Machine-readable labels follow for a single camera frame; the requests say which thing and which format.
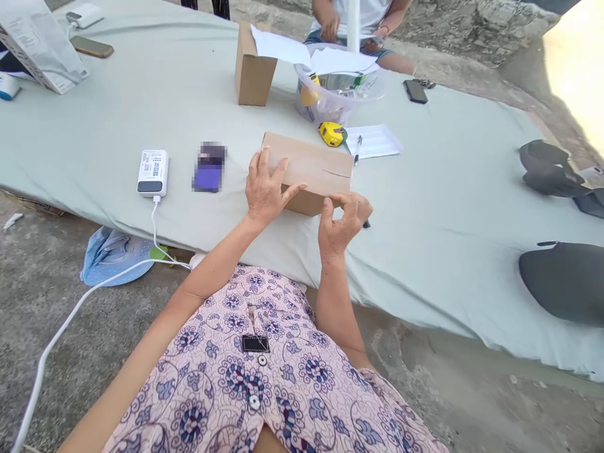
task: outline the purple phone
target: purple phone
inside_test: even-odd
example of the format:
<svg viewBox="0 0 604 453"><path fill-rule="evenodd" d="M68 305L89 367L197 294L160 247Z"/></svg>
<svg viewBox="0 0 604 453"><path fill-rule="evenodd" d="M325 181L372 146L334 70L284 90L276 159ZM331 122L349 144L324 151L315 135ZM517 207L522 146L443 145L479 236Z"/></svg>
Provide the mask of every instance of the purple phone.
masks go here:
<svg viewBox="0 0 604 453"><path fill-rule="evenodd" d="M218 143L202 143L197 168L193 175L193 190L196 192L220 192L226 159L226 147Z"/></svg>

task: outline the pink floral dress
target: pink floral dress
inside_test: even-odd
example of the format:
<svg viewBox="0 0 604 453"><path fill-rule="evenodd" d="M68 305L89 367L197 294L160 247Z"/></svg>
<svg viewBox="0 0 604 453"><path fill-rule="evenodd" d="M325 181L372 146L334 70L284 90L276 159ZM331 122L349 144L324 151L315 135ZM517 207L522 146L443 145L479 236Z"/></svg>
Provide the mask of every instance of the pink floral dress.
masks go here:
<svg viewBox="0 0 604 453"><path fill-rule="evenodd" d="M270 352L244 352L242 335ZM239 265L186 322L105 452L251 452L266 424L292 453L448 452L378 373L315 328L299 286Z"/></svg>

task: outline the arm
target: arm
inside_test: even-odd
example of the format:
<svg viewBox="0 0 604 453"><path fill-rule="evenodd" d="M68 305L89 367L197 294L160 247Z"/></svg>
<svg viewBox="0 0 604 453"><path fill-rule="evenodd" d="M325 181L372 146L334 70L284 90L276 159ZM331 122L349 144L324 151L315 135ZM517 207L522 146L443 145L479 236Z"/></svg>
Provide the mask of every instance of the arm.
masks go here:
<svg viewBox="0 0 604 453"><path fill-rule="evenodd" d="M411 0L393 0L393 2L390 4L388 12L386 13L386 17L384 17L382 22L380 22L379 27L376 30L378 31L381 29L380 31L385 32L384 36L381 36L380 33L382 38L386 38L398 28L403 21L405 13L407 12L410 4Z"/></svg>
<svg viewBox="0 0 604 453"><path fill-rule="evenodd" d="M327 42L335 42L340 16L335 12L331 0L313 0L313 16L321 24L321 37Z"/></svg>
<svg viewBox="0 0 604 453"><path fill-rule="evenodd" d="M405 13L409 8L412 0L393 0L386 16L379 23L373 34L385 40L390 34L398 28L403 21ZM365 44L365 53L374 53L384 47L384 43L378 44L374 41L369 41Z"/></svg>
<svg viewBox="0 0 604 453"><path fill-rule="evenodd" d="M181 327L205 299L228 282L247 247L305 187L304 184L291 186L281 194L281 181L288 162L282 160L272 176L269 175L268 162L268 150L254 155L245 187L248 215L178 287L109 388L61 445L60 453L101 451Z"/></svg>
<svg viewBox="0 0 604 453"><path fill-rule="evenodd" d="M354 193L332 198L342 203L344 216L333 221L333 203L325 198L319 227L322 271L316 298L316 326L346 353L354 367L373 369L352 310L344 254L373 208L367 199Z"/></svg>

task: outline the white box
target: white box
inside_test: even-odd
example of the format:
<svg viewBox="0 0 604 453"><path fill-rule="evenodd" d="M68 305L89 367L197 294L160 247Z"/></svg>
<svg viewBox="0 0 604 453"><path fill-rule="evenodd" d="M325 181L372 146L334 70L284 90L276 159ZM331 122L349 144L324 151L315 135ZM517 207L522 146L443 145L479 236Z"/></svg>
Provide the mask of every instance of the white box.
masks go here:
<svg viewBox="0 0 604 453"><path fill-rule="evenodd" d="M0 0L0 41L39 83L59 94L89 75L44 0Z"/></svg>

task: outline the charger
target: charger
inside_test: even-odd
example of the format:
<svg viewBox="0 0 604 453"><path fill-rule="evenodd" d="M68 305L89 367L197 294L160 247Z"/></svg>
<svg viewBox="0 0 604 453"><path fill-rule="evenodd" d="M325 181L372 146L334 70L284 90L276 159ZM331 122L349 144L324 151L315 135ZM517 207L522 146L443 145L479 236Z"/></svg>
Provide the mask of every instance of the charger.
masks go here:
<svg viewBox="0 0 604 453"><path fill-rule="evenodd" d="M84 3L65 14L67 21L76 28L88 28L104 18L101 8L92 3Z"/></svg>
<svg viewBox="0 0 604 453"><path fill-rule="evenodd" d="M137 192L143 197L165 196L168 180L168 153L144 150L138 168Z"/></svg>

